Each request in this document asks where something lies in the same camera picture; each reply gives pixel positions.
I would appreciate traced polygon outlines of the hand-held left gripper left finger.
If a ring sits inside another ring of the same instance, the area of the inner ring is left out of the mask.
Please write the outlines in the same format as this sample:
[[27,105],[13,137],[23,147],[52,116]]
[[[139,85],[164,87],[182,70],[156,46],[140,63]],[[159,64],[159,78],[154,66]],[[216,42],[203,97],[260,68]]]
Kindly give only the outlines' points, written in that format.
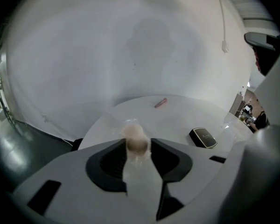
[[22,182],[12,198],[38,224],[153,224],[154,205],[126,190],[125,163],[124,140],[69,152]]

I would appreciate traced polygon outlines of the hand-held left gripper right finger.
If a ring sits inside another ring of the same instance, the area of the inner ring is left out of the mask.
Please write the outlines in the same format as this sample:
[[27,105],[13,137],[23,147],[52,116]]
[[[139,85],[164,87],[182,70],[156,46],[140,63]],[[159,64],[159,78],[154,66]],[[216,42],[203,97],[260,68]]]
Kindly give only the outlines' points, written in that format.
[[207,149],[151,140],[151,158],[163,185],[157,221],[219,221],[234,179],[235,148]]

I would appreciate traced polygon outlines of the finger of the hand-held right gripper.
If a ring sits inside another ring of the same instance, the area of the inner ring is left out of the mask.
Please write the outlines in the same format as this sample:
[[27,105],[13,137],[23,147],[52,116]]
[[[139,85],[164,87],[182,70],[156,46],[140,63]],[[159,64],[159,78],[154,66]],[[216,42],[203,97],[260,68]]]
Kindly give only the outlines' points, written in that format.
[[245,41],[254,47],[262,47],[270,50],[280,50],[280,35],[272,36],[263,33],[247,32]]

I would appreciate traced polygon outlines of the small black square device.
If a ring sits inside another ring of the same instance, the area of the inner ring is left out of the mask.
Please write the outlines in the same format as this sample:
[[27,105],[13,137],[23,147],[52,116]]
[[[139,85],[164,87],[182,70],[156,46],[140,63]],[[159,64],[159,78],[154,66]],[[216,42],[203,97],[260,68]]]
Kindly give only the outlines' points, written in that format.
[[192,129],[189,136],[197,147],[209,149],[217,145],[217,141],[204,127]]

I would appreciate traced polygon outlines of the small white object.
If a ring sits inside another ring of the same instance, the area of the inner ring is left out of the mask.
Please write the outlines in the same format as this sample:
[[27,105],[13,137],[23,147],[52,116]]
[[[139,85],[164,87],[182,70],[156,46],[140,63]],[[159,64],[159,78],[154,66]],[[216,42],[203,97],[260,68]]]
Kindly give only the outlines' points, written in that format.
[[137,119],[126,120],[120,134],[125,140],[127,160],[135,167],[140,167],[151,157],[151,139]]

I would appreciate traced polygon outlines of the pink pen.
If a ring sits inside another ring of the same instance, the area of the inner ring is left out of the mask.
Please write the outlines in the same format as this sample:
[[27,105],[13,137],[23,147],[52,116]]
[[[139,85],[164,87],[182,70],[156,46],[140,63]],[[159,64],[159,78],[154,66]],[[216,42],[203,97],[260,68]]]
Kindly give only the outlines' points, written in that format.
[[167,98],[164,98],[163,100],[161,100],[160,102],[158,102],[154,107],[155,108],[158,108],[160,107],[161,105],[167,103],[168,99]]

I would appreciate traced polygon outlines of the white wall conduit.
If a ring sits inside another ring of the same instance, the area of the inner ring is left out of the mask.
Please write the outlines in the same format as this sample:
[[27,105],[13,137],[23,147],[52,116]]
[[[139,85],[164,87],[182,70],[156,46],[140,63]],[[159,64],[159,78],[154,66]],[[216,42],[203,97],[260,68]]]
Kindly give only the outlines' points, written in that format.
[[219,4],[220,4],[222,22],[223,22],[223,42],[226,42],[226,25],[225,25],[224,9],[221,0],[219,0]]

